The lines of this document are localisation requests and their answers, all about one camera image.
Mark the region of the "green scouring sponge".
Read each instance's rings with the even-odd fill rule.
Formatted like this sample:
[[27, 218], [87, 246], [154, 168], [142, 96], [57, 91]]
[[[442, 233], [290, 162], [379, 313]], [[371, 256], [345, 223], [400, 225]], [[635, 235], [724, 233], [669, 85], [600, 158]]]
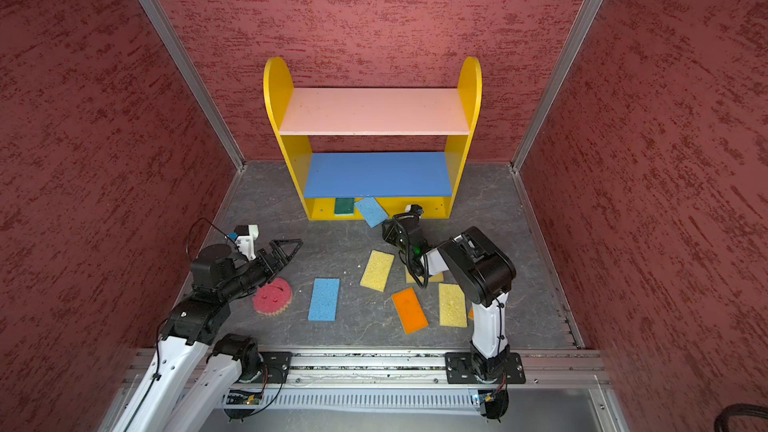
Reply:
[[336, 198], [334, 200], [335, 216], [353, 216], [355, 213], [355, 199], [354, 198]]

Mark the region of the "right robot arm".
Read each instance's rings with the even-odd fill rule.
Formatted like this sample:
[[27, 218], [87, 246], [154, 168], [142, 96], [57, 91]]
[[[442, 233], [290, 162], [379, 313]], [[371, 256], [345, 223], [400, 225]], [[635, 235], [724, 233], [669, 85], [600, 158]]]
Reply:
[[472, 226], [431, 246], [417, 212], [403, 212], [382, 223], [383, 240], [398, 250], [409, 275], [424, 288], [432, 276], [450, 273], [472, 303], [471, 371], [482, 382], [500, 379], [510, 353], [505, 309], [516, 269], [479, 228]]

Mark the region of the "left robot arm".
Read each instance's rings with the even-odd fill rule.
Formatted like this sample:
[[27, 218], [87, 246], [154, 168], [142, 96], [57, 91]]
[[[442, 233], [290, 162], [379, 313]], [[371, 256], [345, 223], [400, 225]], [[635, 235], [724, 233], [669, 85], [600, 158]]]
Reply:
[[219, 331], [230, 304], [272, 284], [303, 242], [274, 240], [255, 249], [253, 238], [230, 236], [203, 248], [191, 263], [192, 292], [161, 323], [154, 356], [117, 419], [116, 431], [198, 431], [236, 384], [284, 385], [292, 355], [262, 354], [248, 336]]

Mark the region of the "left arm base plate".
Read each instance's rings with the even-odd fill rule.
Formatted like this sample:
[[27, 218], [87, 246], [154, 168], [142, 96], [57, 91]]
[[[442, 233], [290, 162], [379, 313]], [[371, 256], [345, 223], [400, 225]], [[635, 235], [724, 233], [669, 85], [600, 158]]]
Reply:
[[240, 384], [282, 383], [291, 365], [292, 352], [267, 351], [245, 355], [241, 360]]

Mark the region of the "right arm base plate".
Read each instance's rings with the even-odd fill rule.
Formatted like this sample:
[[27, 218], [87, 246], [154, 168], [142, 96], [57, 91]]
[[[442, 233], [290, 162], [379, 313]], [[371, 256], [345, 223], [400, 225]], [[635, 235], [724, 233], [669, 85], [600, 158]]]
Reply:
[[518, 353], [506, 352], [486, 359], [479, 353], [448, 352], [444, 359], [449, 384], [500, 384], [503, 378], [508, 385], [526, 383]]

